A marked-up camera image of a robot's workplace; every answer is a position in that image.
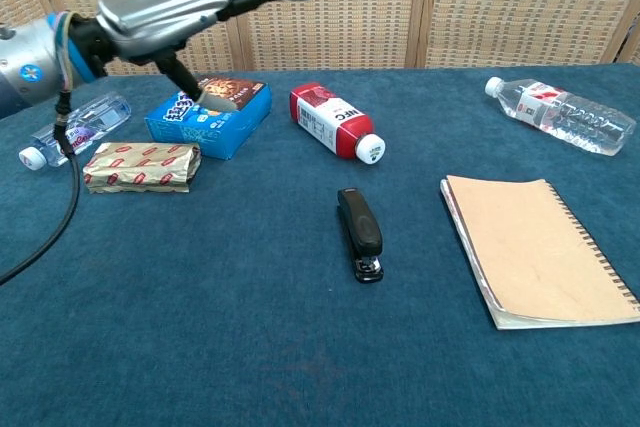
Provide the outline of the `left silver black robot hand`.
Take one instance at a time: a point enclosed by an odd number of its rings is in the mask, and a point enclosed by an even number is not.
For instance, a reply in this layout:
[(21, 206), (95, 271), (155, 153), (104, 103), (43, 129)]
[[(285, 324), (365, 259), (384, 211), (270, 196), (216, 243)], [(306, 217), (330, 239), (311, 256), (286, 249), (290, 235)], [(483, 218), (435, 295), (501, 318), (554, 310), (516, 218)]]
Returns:
[(70, 39), (96, 77), (114, 59), (153, 63), (201, 109), (234, 112), (235, 103), (199, 86), (177, 53), (201, 31), (275, 1), (307, 0), (98, 0), (95, 16), (73, 16)]

